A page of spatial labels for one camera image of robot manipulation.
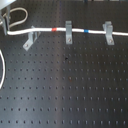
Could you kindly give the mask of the grey metal gripper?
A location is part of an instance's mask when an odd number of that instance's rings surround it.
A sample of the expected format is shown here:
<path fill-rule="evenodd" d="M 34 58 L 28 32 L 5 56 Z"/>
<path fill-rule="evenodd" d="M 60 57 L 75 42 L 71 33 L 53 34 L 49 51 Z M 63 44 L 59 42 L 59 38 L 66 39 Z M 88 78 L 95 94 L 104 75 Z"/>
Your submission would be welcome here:
<path fill-rule="evenodd" d="M 9 29 L 9 16 L 10 16 L 10 5 L 12 0 L 0 0 L 0 20 L 5 31 Z M 2 10 L 6 9 L 6 14 L 2 15 Z"/>

